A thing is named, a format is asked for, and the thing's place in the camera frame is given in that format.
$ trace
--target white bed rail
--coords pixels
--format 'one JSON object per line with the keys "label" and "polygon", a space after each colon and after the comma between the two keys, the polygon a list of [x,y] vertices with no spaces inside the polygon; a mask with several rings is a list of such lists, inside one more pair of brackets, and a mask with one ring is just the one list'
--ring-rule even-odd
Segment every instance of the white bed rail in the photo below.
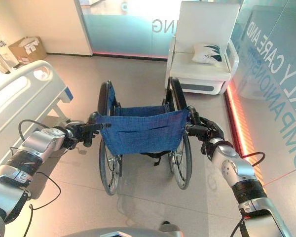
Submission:
{"label": "white bed rail", "polygon": [[[45,61],[36,61],[21,67],[0,81],[0,160],[8,156],[9,147],[19,146],[21,139],[18,123],[24,119],[39,122],[55,108],[57,114],[67,119],[57,103],[69,103],[72,95],[53,67]],[[24,136],[36,129],[24,123]]]}

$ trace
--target white armchair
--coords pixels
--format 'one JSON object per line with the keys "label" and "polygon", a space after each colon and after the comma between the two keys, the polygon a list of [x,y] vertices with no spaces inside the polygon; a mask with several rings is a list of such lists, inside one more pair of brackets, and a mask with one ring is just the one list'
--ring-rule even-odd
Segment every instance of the white armchair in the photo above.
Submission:
{"label": "white armchair", "polygon": [[[239,58],[230,39],[239,12],[238,4],[183,1],[176,35],[170,43],[165,88],[169,77],[178,78],[183,91],[224,93],[235,74]],[[193,45],[210,43],[221,48],[222,61],[192,61]]]}

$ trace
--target chair cushion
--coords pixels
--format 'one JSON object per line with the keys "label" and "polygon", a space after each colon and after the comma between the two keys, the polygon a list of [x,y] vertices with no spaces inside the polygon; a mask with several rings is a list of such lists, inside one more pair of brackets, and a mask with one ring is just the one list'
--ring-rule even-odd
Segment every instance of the chair cushion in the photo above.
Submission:
{"label": "chair cushion", "polygon": [[212,64],[201,64],[192,61],[193,53],[175,53],[170,76],[175,78],[229,81],[230,71],[222,57],[222,61]]}
{"label": "chair cushion", "polygon": [[194,56],[192,61],[195,63],[216,64],[222,61],[218,45],[210,43],[196,43],[194,45]]}

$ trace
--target red led light strip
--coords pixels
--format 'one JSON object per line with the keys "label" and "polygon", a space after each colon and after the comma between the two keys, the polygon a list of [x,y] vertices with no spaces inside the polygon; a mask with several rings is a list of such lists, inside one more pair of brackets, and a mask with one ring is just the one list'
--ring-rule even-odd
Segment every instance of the red led light strip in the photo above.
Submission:
{"label": "red led light strip", "polygon": [[[233,116],[235,129],[237,131],[237,138],[239,139],[240,145],[240,155],[244,156],[253,152],[256,152],[253,142],[251,140],[250,131],[248,130],[247,122],[242,110],[242,106],[238,95],[236,93],[233,82],[229,84],[227,88],[227,96],[229,98],[229,104],[231,108],[231,113]],[[256,156],[245,158],[251,164],[255,163],[260,159],[260,156],[257,158]],[[254,167],[256,177],[259,179],[262,185],[264,185],[263,177],[261,173],[261,169],[259,165]]]}

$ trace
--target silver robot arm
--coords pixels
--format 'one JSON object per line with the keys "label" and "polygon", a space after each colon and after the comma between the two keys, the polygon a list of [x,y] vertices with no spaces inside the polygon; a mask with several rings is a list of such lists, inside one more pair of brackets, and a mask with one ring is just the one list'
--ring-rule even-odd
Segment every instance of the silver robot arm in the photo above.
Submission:
{"label": "silver robot arm", "polygon": [[186,130],[203,142],[201,152],[221,171],[232,188],[243,217],[243,237],[291,237],[276,207],[256,178],[253,166],[242,159],[233,146],[224,140],[223,131],[214,122],[201,118],[190,106],[192,125]]}
{"label": "silver robot arm", "polygon": [[0,166],[0,237],[5,224],[15,220],[30,193],[26,190],[39,167],[62,148],[65,133],[45,128],[32,133],[17,152]]}

